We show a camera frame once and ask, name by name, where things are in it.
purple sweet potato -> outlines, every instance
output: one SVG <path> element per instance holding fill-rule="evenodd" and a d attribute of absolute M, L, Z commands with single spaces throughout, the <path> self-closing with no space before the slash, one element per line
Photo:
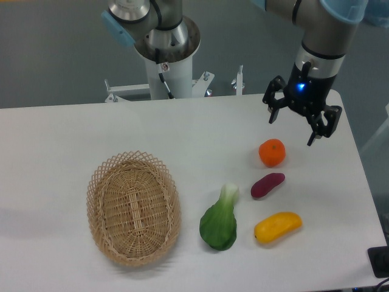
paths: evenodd
<path fill-rule="evenodd" d="M 251 187 L 251 196 L 253 198 L 262 198 L 284 180 L 285 175 L 283 173 L 271 173 L 270 175 L 266 175 Z"/>

plastic vegetable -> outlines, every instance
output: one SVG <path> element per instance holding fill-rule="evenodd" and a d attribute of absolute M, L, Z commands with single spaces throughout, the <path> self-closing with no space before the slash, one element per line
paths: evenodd
<path fill-rule="evenodd" d="M 200 236 L 211 248 L 218 251 L 229 249 L 236 240 L 236 220 L 233 207 L 239 197 L 239 187 L 224 184 L 219 200 L 210 207 L 200 220 Z"/>
<path fill-rule="evenodd" d="M 257 181 L 251 187 L 251 196 L 253 198 L 262 198 L 266 196 L 272 189 L 280 185 L 285 180 L 283 173 L 271 173 Z"/>

yellow mango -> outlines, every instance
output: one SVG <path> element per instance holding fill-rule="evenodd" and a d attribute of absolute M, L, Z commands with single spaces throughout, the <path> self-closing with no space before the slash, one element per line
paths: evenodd
<path fill-rule="evenodd" d="M 293 212 L 276 213 L 259 222 L 254 228 L 254 236 L 259 243 L 270 243 L 303 225 L 300 216 Z"/>

gray floor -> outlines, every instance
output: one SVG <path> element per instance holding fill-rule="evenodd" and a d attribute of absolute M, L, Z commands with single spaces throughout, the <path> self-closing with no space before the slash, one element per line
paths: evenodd
<path fill-rule="evenodd" d="M 142 60 L 120 47 L 100 21 L 106 0 L 0 2 L 0 108 L 100 103 L 111 86 L 146 83 Z M 216 74 L 214 95 L 230 95 L 244 65 L 246 93 L 288 78 L 303 31 L 249 0 L 184 0 L 201 31 L 193 77 Z M 360 148 L 387 118 L 389 29 L 362 23 L 333 86 Z M 389 213 L 389 141 L 362 159 L 377 211 Z"/>

black cable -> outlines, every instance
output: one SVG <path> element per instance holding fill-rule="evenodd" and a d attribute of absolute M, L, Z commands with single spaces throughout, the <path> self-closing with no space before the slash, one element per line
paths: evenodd
<path fill-rule="evenodd" d="M 158 17 L 158 26 L 160 26 L 161 23 L 162 23 L 162 14 L 161 14 L 161 12 L 160 12 L 159 6 L 158 6 L 156 0 L 150 0 L 150 3 L 151 3 L 151 5 L 154 7 L 154 10 L 155 10 L 156 13 L 157 13 L 157 17 Z"/>
<path fill-rule="evenodd" d="M 389 278 L 387 278 L 387 279 L 383 280 L 382 282 L 378 283 L 377 286 L 374 287 L 373 292 L 378 292 L 379 288 L 381 288 L 381 286 L 383 284 L 385 284 L 386 282 L 389 282 Z"/>
<path fill-rule="evenodd" d="M 300 7 L 301 0 L 296 0 L 296 3 L 294 4 L 293 12 L 292 12 L 292 23 L 296 25 L 296 18 L 297 18 L 297 12 L 298 8 Z"/>
<path fill-rule="evenodd" d="M 160 60 L 159 60 L 159 57 L 160 57 L 160 50 L 159 49 L 156 49 L 156 64 L 159 65 L 160 64 Z M 165 85 L 167 91 L 168 91 L 168 97 L 169 99 L 174 99 L 174 95 L 171 93 L 170 89 L 169 89 L 169 86 L 167 85 L 166 83 L 166 80 L 165 80 L 165 77 L 163 75 L 163 73 L 158 73 L 158 76 L 159 76 L 159 80 Z"/>

